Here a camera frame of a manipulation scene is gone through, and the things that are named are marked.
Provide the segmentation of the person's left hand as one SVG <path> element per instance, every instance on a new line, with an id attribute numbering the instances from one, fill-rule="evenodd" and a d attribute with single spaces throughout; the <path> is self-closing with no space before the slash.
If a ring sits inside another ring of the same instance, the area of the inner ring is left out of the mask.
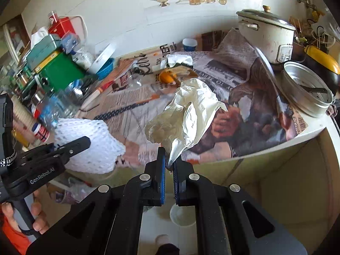
<path id="1" fill-rule="evenodd" d="M 44 234 L 49 229 L 49 224 L 46 220 L 46 214 L 42 210 L 42 205 L 39 202 L 39 190 L 33 192 L 33 203 L 31 205 L 31 213 L 35 217 L 33 229 L 40 234 Z M 7 219 L 11 228 L 15 231 L 20 232 L 18 223 L 14 219 L 14 210 L 10 203 L 1 204 L 2 213 Z"/>

